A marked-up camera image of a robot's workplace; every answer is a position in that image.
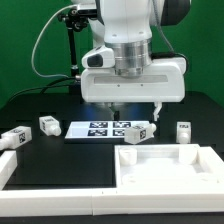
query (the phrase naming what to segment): black table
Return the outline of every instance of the black table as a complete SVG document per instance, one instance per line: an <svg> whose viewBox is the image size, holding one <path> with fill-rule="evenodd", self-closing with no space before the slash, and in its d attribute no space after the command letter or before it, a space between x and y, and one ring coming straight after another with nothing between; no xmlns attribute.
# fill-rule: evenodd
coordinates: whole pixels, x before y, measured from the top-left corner
<svg viewBox="0 0 224 224"><path fill-rule="evenodd" d="M153 104L116 106L121 120L153 121ZM62 135L47 137L39 117L60 121ZM115 187L114 144L72 144L64 140L71 121L106 121L101 105L68 94L21 95L0 110L0 134L17 126L32 128L33 140L17 150L18 167L4 190ZM192 143L212 148L224 159L224 109L202 93L163 105L155 138L142 144L175 144L177 121L190 121ZM18 223L224 223L224 213L1 218Z"/></svg>

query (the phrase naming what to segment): background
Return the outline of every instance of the background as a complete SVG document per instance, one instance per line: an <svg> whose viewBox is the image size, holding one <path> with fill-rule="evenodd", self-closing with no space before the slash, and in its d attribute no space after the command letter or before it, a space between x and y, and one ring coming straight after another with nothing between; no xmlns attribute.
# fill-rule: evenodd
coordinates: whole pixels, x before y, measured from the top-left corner
<svg viewBox="0 0 224 224"><path fill-rule="evenodd" d="M1 0L0 17L0 108L14 93L44 86L44 79L31 69L35 41L48 19L70 0ZM224 106L224 1L192 0L187 17L177 26L164 27L176 52L185 54L190 70L185 76L187 90L204 92ZM153 51L166 51L155 28ZM92 47L91 31L76 35L78 60ZM67 30L55 19L45 33L36 55L42 74L70 75ZM67 89L54 89L51 92Z"/></svg>

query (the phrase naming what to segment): white tray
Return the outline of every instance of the white tray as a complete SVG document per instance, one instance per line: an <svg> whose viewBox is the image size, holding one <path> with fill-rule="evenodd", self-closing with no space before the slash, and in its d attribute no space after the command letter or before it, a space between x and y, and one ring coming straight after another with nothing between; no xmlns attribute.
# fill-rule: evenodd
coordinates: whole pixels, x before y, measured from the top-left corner
<svg viewBox="0 0 224 224"><path fill-rule="evenodd" d="M124 138L124 129L148 121L75 121L71 122L65 140Z"/></svg>
<svg viewBox="0 0 224 224"><path fill-rule="evenodd" d="M224 163L212 148L134 146L136 163L124 166L120 158L124 147L133 146L115 146L115 188L3 190L0 216L224 212ZM179 161L182 147L196 150L193 164ZM17 165L16 152L5 152L0 162L3 188Z"/></svg>

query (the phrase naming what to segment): white robot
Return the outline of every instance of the white robot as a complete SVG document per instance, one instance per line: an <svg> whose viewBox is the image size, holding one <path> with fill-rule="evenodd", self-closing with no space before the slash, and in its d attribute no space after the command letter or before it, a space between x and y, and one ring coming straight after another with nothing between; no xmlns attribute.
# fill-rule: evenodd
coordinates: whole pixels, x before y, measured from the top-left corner
<svg viewBox="0 0 224 224"><path fill-rule="evenodd" d="M187 62L173 52L154 57L150 25L176 25L191 0L87 0L77 10L97 9L90 21L95 48L82 59L82 96L86 102L153 102L154 120L163 102L185 95Z"/></svg>

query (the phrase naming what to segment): white plastic casing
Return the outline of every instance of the white plastic casing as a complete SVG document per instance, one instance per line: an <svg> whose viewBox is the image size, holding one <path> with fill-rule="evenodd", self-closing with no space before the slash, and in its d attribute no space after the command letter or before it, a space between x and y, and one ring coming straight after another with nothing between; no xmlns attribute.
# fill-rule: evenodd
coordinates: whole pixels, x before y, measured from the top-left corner
<svg viewBox="0 0 224 224"><path fill-rule="evenodd" d="M19 126L11 131L5 132L1 135L0 150L9 148L16 149L19 146L32 140L31 128Z"/></svg>
<svg viewBox="0 0 224 224"><path fill-rule="evenodd" d="M124 141L133 145L138 144L139 142L154 137L153 133L155 132L155 130L155 124L138 124L130 128L126 128Z"/></svg>
<svg viewBox="0 0 224 224"><path fill-rule="evenodd" d="M180 102L185 71L183 58L153 60L142 76L133 79L117 76L113 68L85 69L82 96L86 102Z"/></svg>
<svg viewBox="0 0 224 224"><path fill-rule="evenodd" d="M103 59L103 65L100 68L111 68L115 65L114 51L111 48L101 46L101 47L94 48L82 58L83 67L90 68L88 64L88 59L96 55L100 55Z"/></svg>
<svg viewBox="0 0 224 224"><path fill-rule="evenodd" d="M105 35L105 27L98 20L89 19L89 24L91 26L92 34L93 34L93 47L99 47L104 45L104 35Z"/></svg>
<svg viewBox="0 0 224 224"><path fill-rule="evenodd" d="M177 122L176 142L180 144L189 144L191 142L191 123Z"/></svg>
<svg viewBox="0 0 224 224"><path fill-rule="evenodd" d="M0 156L0 194L16 167L16 151L6 151Z"/></svg>
<svg viewBox="0 0 224 224"><path fill-rule="evenodd" d="M59 136L61 134L61 128L59 122L52 116L39 118L40 129L47 135Z"/></svg>
<svg viewBox="0 0 224 224"><path fill-rule="evenodd" d="M131 43L152 37L149 27L152 1L101 0L106 43Z"/></svg>
<svg viewBox="0 0 224 224"><path fill-rule="evenodd" d="M137 163L138 152L136 148L122 148L119 150L120 163L123 166L133 166Z"/></svg>

